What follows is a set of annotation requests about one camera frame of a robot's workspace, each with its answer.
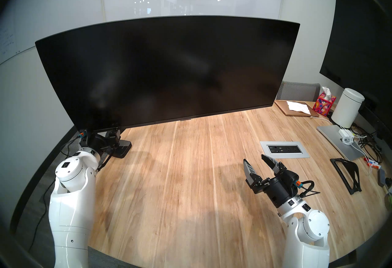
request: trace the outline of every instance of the monitor stand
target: monitor stand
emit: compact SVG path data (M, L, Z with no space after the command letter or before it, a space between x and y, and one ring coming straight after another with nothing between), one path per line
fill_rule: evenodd
M132 144L128 140L120 139L120 145L116 148L113 153L113 157L124 158L128 151L132 148Z
M352 145L346 145L342 142L342 137L339 134L339 126L320 126L317 127L317 130L321 132L321 134L323 134L332 145L334 145L336 150L340 152L344 159L353 161L354 159L364 156L362 150L360 150L361 148L356 142L353 142Z

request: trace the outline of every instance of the wooden tray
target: wooden tray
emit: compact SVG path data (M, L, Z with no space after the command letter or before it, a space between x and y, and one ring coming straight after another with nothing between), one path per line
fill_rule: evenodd
M302 101L298 101L301 104L307 105L309 108L309 112L311 113L306 114L304 112L298 112L298 111L292 111L288 109L288 104L287 104L287 100L275 100L276 105L282 110L282 112L287 115L287 116L313 116L313 117L319 117L319 114L313 110L307 103L304 103Z

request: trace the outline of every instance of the wooden table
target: wooden table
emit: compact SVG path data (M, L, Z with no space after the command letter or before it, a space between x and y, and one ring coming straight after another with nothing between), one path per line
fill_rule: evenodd
M311 158L281 161L315 182L321 194L306 200L330 221L330 261L344 256L386 220L385 192L357 159L362 192L349 194L321 125L329 123L285 116L274 104L127 129L132 149L97 175L89 245L140 267L281 267L286 225L267 195L247 186L243 159L272 178L259 141L300 141Z

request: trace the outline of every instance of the power adapter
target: power adapter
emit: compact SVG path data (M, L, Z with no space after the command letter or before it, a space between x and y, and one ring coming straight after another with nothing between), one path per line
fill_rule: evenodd
M339 130L339 134L340 134L340 136L341 136L342 138L345 138L345 137L354 137L354 134L353 134L350 130L347 130L347 129L340 129L340 130Z

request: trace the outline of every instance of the napkin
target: napkin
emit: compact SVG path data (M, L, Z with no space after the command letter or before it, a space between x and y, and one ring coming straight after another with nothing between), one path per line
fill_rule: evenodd
M309 115L311 114L309 112L309 108L308 108L307 105L304 105L304 104L301 104L301 103L295 103L295 102L292 102L292 101L288 101L287 104L288 104L288 109L289 110L297 111L297 112L304 112L304 113L309 114Z

